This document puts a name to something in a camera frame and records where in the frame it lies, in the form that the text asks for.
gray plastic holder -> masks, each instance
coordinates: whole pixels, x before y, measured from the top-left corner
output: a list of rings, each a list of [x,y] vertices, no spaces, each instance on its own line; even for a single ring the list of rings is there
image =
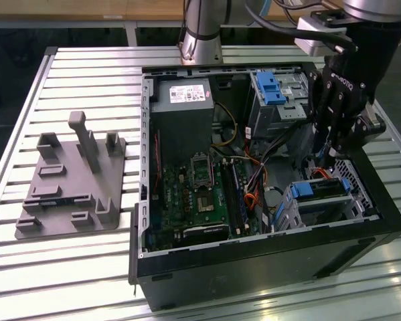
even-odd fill
[[[53,132],[39,137],[17,239],[118,227],[126,143],[115,132],[96,141],[85,122],[83,112],[71,112],[68,124],[78,141],[60,142]]]

wooden desk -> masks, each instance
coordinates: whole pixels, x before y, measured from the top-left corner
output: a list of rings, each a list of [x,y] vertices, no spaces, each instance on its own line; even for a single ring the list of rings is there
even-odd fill
[[[181,21],[182,4],[183,0],[0,0],[0,19]],[[293,12],[295,18],[304,14],[306,11]],[[276,3],[266,18],[286,20]]]
[[[121,20],[128,0],[0,0],[2,20]]]
[[[343,0],[332,0],[337,5],[342,5]],[[183,0],[127,0],[126,17],[129,20],[182,20]],[[292,16],[298,18],[305,15],[307,11],[294,11]],[[284,21],[287,20],[283,10],[272,2],[267,20]]]

ram slot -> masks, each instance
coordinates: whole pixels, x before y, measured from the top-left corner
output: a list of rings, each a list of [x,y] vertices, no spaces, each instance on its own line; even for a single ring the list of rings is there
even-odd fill
[[[236,212],[238,204],[234,195],[233,180],[231,173],[228,170],[227,164],[220,164],[221,180],[224,190],[224,197],[226,198],[228,219],[230,221],[230,228],[232,233],[240,234],[240,229],[236,221]]]
[[[241,229],[246,229],[247,225],[245,225],[245,223],[248,221],[248,214],[246,213],[245,201],[243,200],[243,190],[240,186],[238,172],[236,170],[236,166],[234,166],[234,163],[231,164],[231,167],[233,172],[234,188],[239,203],[239,215],[241,220],[241,224],[239,224],[239,227]]]

power supply label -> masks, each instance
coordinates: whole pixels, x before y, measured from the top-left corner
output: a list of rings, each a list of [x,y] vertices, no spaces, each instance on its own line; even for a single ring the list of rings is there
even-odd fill
[[[203,102],[206,100],[203,85],[173,86],[170,87],[169,93],[172,104],[178,102]]]

blue plastic tab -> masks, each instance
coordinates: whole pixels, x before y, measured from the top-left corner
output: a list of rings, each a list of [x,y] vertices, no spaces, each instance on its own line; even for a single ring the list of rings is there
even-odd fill
[[[297,190],[299,196],[313,196],[313,190],[308,182],[294,183],[293,187]]]
[[[345,188],[346,193],[350,192],[350,183],[346,178],[341,179],[341,183],[343,184],[343,187]]]
[[[298,190],[295,188],[295,186],[291,186],[291,192],[293,193],[293,197],[296,199],[299,196]]]
[[[257,72],[256,79],[266,105],[283,105],[287,102],[272,72]]]

